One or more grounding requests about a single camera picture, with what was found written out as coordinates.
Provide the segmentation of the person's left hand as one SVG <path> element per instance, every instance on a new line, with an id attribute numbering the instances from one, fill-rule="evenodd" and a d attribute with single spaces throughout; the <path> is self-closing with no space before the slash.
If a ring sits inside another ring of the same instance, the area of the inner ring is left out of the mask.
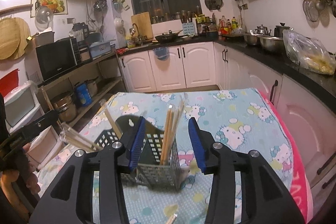
<path id="1" fill-rule="evenodd" d="M 13 183 L 20 177 L 31 194 L 37 194 L 41 190 L 37 176 L 34 174 L 35 167 L 26 156 L 30 147 L 31 142 L 13 151 L 8 145 L 1 145 L 1 189 L 11 203 L 19 202 L 19 196 L 13 188 Z"/>

